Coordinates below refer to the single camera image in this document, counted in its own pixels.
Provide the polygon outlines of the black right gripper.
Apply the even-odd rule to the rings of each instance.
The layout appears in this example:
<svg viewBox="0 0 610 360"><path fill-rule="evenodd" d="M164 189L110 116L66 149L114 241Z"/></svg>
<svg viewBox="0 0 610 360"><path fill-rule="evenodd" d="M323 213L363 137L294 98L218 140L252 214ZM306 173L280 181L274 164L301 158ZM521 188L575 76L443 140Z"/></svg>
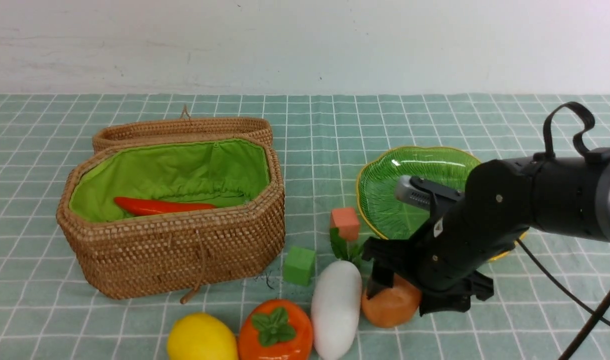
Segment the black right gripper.
<svg viewBox="0 0 610 360"><path fill-rule="evenodd" d="M515 240L531 221L531 178L517 162L492 160L469 174L463 195L444 187L449 205L435 205L410 237L369 237L362 259L372 261L366 298L394 287L394 277L422 292L419 316L431 313L466 313L471 298L494 296L494 280L478 268L515 247Z"/></svg>

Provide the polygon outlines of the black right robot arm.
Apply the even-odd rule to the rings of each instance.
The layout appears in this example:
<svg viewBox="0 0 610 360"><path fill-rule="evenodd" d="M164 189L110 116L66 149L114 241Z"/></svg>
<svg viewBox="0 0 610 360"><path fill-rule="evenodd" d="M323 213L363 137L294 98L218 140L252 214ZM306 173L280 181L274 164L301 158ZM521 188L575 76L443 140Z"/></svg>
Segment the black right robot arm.
<svg viewBox="0 0 610 360"><path fill-rule="evenodd" d="M479 267L530 228L610 243L610 148L483 162L463 191L404 175L394 193L430 216L408 239L364 242L362 258L373 261L366 297L401 278L421 292L421 315L467 312L471 297L492 297L494 282Z"/></svg>

